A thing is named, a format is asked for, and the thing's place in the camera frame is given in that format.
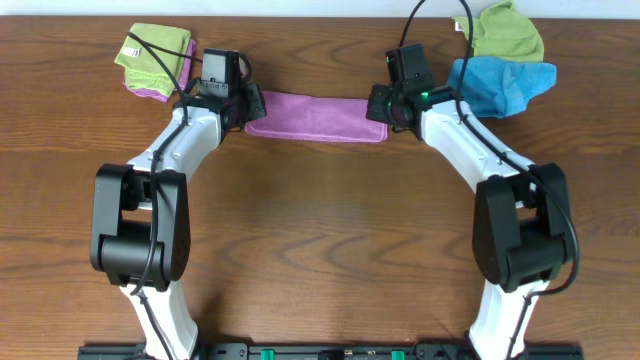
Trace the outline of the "pink microfiber cloth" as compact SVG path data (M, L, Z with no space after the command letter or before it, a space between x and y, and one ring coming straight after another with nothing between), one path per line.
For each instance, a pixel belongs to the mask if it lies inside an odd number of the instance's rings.
M387 126L368 120L364 99L322 98L265 91L267 115L249 122L253 136L336 143L379 143Z

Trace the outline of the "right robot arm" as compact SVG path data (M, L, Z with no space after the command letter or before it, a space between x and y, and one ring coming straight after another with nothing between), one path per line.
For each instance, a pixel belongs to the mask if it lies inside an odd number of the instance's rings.
M472 249L485 284L468 339L479 359L528 355L524 334L536 302L561 292L550 283L577 259L563 171L514 152L449 86L377 84L366 117L411 131L473 190Z

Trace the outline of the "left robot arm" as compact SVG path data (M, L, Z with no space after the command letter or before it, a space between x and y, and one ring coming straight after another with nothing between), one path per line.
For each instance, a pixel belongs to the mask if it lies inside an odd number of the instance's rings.
M187 186L226 134L266 114L252 83L201 80L184 93L156 140L95 178L90 261L129 299L143 329L138 345L83 346L81 359L193 359L198 326L181 277L191 248Z

